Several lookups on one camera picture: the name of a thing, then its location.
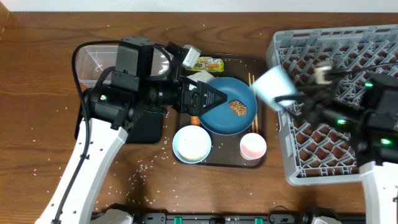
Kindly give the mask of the light blue rice bowl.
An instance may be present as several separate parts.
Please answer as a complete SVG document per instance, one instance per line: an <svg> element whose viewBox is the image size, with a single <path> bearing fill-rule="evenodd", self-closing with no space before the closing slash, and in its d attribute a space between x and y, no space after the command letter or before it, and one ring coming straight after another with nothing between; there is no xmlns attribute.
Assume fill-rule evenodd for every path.
<svg viewBox="0 0 398 224"><path fill-rule="evenodd" d="M211 151L210 135L201 127L195 125L179 129L172 141L175 157L186 164L196 164L203 161Z"/></svg>

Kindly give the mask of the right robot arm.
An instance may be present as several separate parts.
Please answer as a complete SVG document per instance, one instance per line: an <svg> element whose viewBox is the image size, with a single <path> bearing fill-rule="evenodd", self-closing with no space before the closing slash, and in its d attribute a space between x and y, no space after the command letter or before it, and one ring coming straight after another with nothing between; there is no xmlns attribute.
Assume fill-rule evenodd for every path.
<svg viewBox="0 0 398 224"><path fill-rule="evenodd" d="M337 101L337 89L337 82L303 87L274 101L301 103L297 119L349 133L365 194L367 223L397 223L397 79L371 76L359 106Z"/></svg>

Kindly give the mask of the small blue cup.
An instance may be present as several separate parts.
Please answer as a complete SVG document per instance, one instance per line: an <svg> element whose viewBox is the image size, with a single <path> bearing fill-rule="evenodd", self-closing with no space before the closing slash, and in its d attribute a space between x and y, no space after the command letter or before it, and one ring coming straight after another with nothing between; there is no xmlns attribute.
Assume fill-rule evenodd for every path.
<svg viewBox="0 0 398 224"><path fill-rule="evenodd" d="M274 98L282 95L296 95L298 92L290 79L287 71L280 65L272 67L261 75L251 88L256 96L274 111L281 111L284 108L274 107Z"/></svg>

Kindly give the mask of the orange carrot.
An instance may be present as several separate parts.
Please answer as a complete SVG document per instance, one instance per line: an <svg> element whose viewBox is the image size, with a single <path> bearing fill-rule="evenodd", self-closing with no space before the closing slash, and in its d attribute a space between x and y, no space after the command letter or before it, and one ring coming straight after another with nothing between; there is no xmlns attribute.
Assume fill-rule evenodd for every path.
<svg viewBox="0 0 398 224"><path fill-rule="evenodd" d="M191 125L195 125L195 126L200 126L201 125L201 122L200 122L200 120L199 120L199 118L197 116L192 116L190 118L190 121L191 121Z"/></svg>

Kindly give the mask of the yellow green snack wrapper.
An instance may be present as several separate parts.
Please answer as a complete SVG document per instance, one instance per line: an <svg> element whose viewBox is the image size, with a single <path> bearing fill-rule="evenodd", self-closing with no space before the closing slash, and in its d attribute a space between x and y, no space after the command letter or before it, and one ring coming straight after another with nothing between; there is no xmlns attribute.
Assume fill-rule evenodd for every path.
<svg viewBox="0 0 398 224"><path fill-rule="evenodd" d="M192 70L193 71L205 70L207 72L216 72L216 73L223 72L224 61L221 58L199 57Z"/></svg>

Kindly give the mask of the blue plate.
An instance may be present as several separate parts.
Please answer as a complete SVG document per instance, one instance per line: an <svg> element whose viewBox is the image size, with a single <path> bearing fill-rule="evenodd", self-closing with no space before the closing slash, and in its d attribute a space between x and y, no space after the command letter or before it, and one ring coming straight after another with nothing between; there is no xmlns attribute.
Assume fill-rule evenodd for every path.
<svg viewBox="0 0 398 224"><path fill-rule="evenodd" d="M228 99L222 105L213 108L198 119L207 130L220 135L235 135L245 131L254 121L257 114L257 100L250 87L231 77L219 77L208 82L210 86L227 94ZM233 101L242 103L247 111L238 116L229 104Z"/></svg>

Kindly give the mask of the brown food scrap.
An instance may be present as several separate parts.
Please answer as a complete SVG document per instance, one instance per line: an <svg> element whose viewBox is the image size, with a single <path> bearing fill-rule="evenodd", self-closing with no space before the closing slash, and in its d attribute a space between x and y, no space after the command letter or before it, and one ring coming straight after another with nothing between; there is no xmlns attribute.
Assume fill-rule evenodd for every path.
<svg viewBox="0 0 398 224"><path fill-rule="evenodd" d="M248 112L247 107L239 100L233 100L229 103L229 108L236 116L245 116Z"/></svg>

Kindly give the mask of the small pink cup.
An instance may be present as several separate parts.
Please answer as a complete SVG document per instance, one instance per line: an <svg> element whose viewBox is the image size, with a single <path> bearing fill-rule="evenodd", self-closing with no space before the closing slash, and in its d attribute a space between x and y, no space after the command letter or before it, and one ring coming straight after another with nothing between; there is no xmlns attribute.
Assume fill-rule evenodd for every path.
<svg viewBox="0 0 398 224"><path fill-rule="evenodd" d="M240 154L245 160L261 158L267 151L266 140L257 133L244 135L239 143Z"/></svg>

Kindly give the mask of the wooden chopstick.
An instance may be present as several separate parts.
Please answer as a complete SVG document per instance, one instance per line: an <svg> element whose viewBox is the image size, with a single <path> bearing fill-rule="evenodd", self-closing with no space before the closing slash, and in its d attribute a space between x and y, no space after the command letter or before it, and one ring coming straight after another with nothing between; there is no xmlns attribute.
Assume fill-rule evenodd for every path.
<svg viewBox="0 0 398 224"><path fill-rule="evenodd" d="M252 82L255 82L255 76L252 75ZM256 114L255 118L254 118L254 127L253 127L253 131L255 133L259 133L259 124L258 124L258 115Z"/></svg>
<svg viewBox="0 0 398 224"><path fill-rule="evenodd" d="M251 73L249 72L248 73L248 82L249 82L249 87L251 87L251 85L252 85L252 81L251 81ZM255 124L255 118L254 118L254 120L253 120L253 122L252 122L252 124L251 124L251 127L252 127L252 132L256 132L256 124Z"/></svg>

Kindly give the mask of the white napkin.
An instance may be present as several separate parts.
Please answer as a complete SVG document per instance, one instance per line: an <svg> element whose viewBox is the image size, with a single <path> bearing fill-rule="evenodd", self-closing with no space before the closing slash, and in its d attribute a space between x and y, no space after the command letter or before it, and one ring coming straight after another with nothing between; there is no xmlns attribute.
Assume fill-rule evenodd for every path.
<svg viewBox="0 0 398 224"><path fill-rule="evenodd" d="M195 82L201 81L204 83L208 83L209 81L215 79L215 77L212 74L210 74L209 72L207 72L205 70L196 72L193 75L189 75L187 78L189 78L190 80L195 81Z"/></svg>

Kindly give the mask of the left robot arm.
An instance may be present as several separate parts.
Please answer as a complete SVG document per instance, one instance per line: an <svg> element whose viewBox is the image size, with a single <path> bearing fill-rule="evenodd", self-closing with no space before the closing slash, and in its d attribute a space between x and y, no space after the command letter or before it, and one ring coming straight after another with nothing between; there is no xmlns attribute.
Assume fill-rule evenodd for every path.
<svg viewBox="0 0 398 224"><path fill-rule="evenodd" d="M89 223L109 167L144 113L201 116L222 105L227 95L182 77L200 51L191 45L160 45L144 37L117 41L116 64L95 86L79 90L81 122L71 158L39 223Z"/></svg>

